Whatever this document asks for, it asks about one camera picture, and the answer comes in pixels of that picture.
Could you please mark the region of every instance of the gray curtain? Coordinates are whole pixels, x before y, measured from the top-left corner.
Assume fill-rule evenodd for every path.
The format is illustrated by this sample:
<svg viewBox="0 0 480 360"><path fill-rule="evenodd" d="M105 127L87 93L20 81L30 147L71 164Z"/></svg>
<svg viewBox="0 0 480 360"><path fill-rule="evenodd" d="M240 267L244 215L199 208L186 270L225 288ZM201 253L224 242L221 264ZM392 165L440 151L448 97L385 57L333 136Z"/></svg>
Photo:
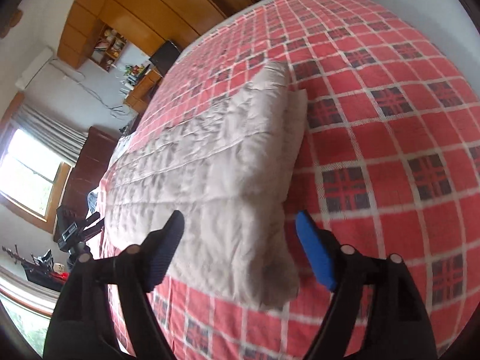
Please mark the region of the gray curtain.
<svg viewBox="0 0 480 360"><path fill-rule="evenodd" d="M23 103L12 116L14 125L44 144L63 161L75 166L88 134L78 132Z"/></svg>

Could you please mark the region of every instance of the folded blanket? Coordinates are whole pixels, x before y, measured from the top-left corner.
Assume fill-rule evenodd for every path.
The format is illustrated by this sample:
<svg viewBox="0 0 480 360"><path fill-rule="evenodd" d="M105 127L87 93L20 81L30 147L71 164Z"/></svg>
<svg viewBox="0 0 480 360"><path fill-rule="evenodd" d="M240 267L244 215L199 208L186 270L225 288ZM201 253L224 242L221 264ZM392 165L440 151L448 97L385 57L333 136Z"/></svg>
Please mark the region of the folded blanket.
<svg viewBox="0 0 480 360"><path fill-rule="evenodd" d="M185 234L168 274L254 308L296 297L285 201L305 128L306 93L288 94L269 62L231 98L125 153L110 169L105 226L119 249L140 244L172 211Z"/></svg>

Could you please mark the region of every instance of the air conditioner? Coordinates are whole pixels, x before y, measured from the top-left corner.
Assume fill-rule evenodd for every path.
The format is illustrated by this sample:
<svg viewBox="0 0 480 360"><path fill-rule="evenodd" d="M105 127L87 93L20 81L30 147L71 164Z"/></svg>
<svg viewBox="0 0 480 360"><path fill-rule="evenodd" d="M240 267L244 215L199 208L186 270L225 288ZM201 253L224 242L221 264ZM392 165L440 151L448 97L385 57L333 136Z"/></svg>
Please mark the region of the air conditioner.
<svg viewBox="0 0 480 360"><path fill-rule="evenodd" d="M28 84L38 74L38 72L50 61L53 56L53 51L49 47L45 47L42 52L32 61L32 63L25 69L20 78L18 78L15 86L24 91Z"/></svg>

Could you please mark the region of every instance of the wire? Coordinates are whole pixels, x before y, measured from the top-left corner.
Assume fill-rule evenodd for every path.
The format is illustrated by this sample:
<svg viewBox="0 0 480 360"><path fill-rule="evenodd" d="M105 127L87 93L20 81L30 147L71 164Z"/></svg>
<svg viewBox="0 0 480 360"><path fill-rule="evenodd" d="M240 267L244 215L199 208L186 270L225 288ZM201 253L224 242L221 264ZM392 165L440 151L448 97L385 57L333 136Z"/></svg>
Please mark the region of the wire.
<svg viewBox="0 0 480 360"><path fill-rule="evenodd" d="M87 92L90 96L92 96L95 100L97 100L100 104L102 104L106 109L110 110L110 115L118 120L126 120L127 117L129 117L131 115L131 110L128 106L125 106L124 104L120 104L120 105L116 105L115 107L110 107L108 104L106 104L104 102L104 100L100 97L100 95L95 92L93 89L85 86L82 84L83 81L85 81L86 77L85 77L85 74L83 74L82 72L76 70L75 72L76 73L79 73L83 76L83 79L82 81L78 81L76 78L68 75L67 73L65 73L62 69L60 69L59 67L55 66L54 64L52 64L51 62L53 61L58 61L58 58L54 58L54 59L51 59L47 62L45 62L45 64L49 63L51 66L53 66L54 68L56 68L58 71L62 72L66 77L68 77L69 79L71 79L74 83L76 83L77 85L80 85L80 87L85 91Z"/></svg>
<svg viewBox="0 0 480 360"><path fill-rule="evenodd" d="M50 60L48 60L47 62L45 62L45 63L40 67L40 69L37 70L37 73L33 74L33 77L30 78L30 81L28 81L27 85L25 85L25 89L27 88L28 85L30 85L30 83L31 83L31 82L33 81L33 79L37 76L37 74L40 73L40 71L44 68L44 66L45 66L47 63L49 63L49 62L50 62Z"/></svg>

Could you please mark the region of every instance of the screw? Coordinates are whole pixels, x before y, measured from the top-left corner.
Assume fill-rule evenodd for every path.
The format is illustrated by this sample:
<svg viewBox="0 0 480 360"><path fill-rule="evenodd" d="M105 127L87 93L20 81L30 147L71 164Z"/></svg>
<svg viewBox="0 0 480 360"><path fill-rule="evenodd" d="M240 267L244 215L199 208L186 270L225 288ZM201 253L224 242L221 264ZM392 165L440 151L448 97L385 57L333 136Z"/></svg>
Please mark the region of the screw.
<svg viewBox="0 0 480 360"><path fill-rule="evenodd" d="M86 263L89 259L90 259L90 255L87 253L84 253L78 258L78 261L81 263Z"/></svg>
<svg viewBox="0 0 480 360"><path fill-rule="evenodd" d="M128 254L137 254L140 251L140 245L130 245L127 248Z"/></svg>
<svg viewBox="0 0 480 360"><path fill-rule="evenodd" d="M342 253L344 254L354 254L355 253L355 248L351 245L342 245L342 247L340 248L340 250L342 251Z"/></svg>
<svg viewBox="0 0 480 360"><path fill-rule="evenodd" d="M390 256L390 259L391 259L395 264L400 264L400 263L403 261L402 257L401 257L400 255L396 254L396 253L392 254L392 255Z"/></svg>

